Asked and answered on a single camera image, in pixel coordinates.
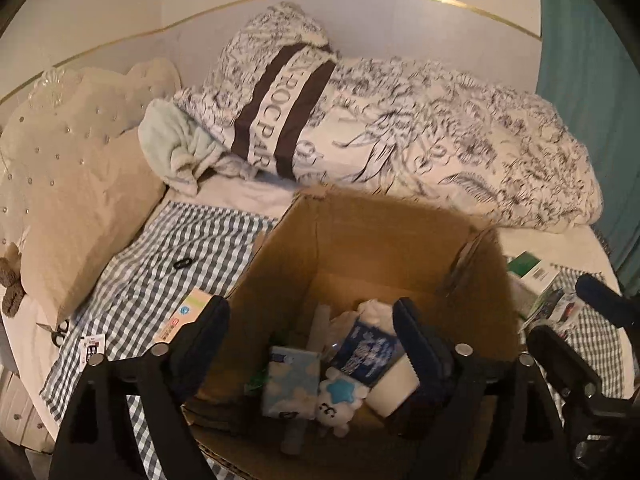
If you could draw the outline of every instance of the brown stripe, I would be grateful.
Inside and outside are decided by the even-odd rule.
[[[260,109],[260,103],[264,99],[265,95],[276,79],[276,76],[282,70],[295,53],[299,52],[303,48],[308,46],[307,43],[296,43],[293,45],[283,46],[279,53],[276,54],[271,62],[264,70],[264,74],[255,85],[254,93],[252,94],[251,101],[242,109],[236,120],[234,121],[234,130],[236,132],[234,136],[234,142],[231,144],[231,151],[243,160],[247,160],[249,156],[249,128],[251,123],[254,122],[258,110]]]
[[[298,137],[302,128],[305,127],[309,115],[311,115],[311,110],[314,109],[322,95],[322,91],[328,83],[334,68],[335,63],[333,61],[322,63],[306,80],[299,97],[291,107],[274,152],[278,174],[283,178],[295,180],[293,176],[293,153],[296,150]]]

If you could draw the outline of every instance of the floral blanket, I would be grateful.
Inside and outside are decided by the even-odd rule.
[[[342,58],[292,4],[252,19],[174,102],[229,152],[303,184],[553,232],[602,212],[587,149],[549,102],[434,61]]]

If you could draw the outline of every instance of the plush toy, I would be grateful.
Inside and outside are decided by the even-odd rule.
[[[341,373],[336,368],[328,368],[326,380],[320,383],[316,420],[324,426],[334,428],[334,435],[344,437],[349,433],[348,422],[355,411],[362,406],[369,389]]]
[[[2,312],[7,317],[13,317],[25,294],[20,283],[20,253],[15,244],[10,244],[4,256],[0,257],[0,285],[6,288]]]

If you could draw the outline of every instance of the white plush bear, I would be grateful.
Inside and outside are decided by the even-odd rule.
[[[353,413],[362,406],[369,388],[336,368],[328,368],[326,380],[320,383],[316,420],[324,426],[334,428],[334,435],[344,437],[349,433],[348,422]]]

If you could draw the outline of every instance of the gold trim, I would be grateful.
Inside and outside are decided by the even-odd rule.
[[[89,48],[88,50],[85,50],[83,52],[75,54],[74,56],[67,57],[66,59],[63,59],[62,61],[59,61],[59,62],[55,63],[53,66],[58,68],[58,67],[66,64],[66,63],[69,63],[69,62],[71,62],[71,61],[73,61],[75,59],[78,59],[79,57],[86,56],[87,54],[91,54],[92,52],[95,52],[99,48],[102,48],[102,47],[105,47],[105,46],[110,46],[110,45],[113,45],[113,44],[116,44],[116,43],[120,43],[121,41],[133,40],[134,38],[143,38],[145,36],[151,36],[153,34],[158,34],[160,32],[165,32],[165,31],[169,30],[170,28],[177,27],[177,25],[180,25],[182,23],[188,22],[190,20],[194,20],[195,18],[198,18],[198,17],[200,17],[200,16],[202,16],[204,14],[208,14],[209,12],[213,12],[215,10],[222,10],[222,9],[225,9],[226,7],[230,7],[230,6],[237,5],[237,4],[244,4],[244,3],[252,2],[252,1],[254,1],[254,0],[236,0],[234,2],[229,2],[227,4],[222,4],[222,5],[219,5],[219,6],[216,6],[216,7],[212,7],[210,9],[201,10],[200,12],[197,12],[196,14],[192,14],[191,16],[187,16],[186,18],[178,20],[177,22],[173,22],[173,23],[171,23],[169,25],[165,25],[164,27],[156,28],[155,30],[148,30],[146,32],[139,32],[137,34],[131,34],[130,36],[125,36],[124,38],[119,38],[118,40],[108,41],[107,43],[103,43],[103,44],[94,46],[92,48]],[[441,4],[446,4],[446,5],[450,5],[450,6],[454,6],[454,7],[459,7],[460,9],[470,10],[471,12],[479,14],[480,16],[484,16],[486,18],[494,20],[495,22],[499,22],[499,23],[502,23],[504,25],[507,25],[508,27],[514,28],[514,29],[518,30],[519,32],[522,32],[522,33],[526,34],[527,36],[530,36],[532,38],[535,38],[536,40],[542,41],[542,38],[539,35],[537,35],[535,32],[531,32],[528,28],[524,28],[523,26],[518,25],[517,23],[513,23],[512,21],[507,20],[506,18],[503,18],[501,16],[498,16],[497,14],[494,14],[492,12],[488,12],[487,10],[479,9],[478,7],[471,6],[469,4],[466,4],[464,2],[460,2],[458,0],[431,0],[431,1],[439,2]],[[17,88],[14,88],[13,90],[11,90],[7,95],[5,95],[4,97],[2,97],[0,99],[0,105],[4,104],[4,102],[8,101],[11,97],[16,95],[23,88],[25,88],[26,86],[30,85],[34,81],[36,81],[36,79],[39,78],[41,75],[42,75],[42,72],[39,72],[35,76],[30,78],[29,80],[27,80],[24,83],[22,83]]]

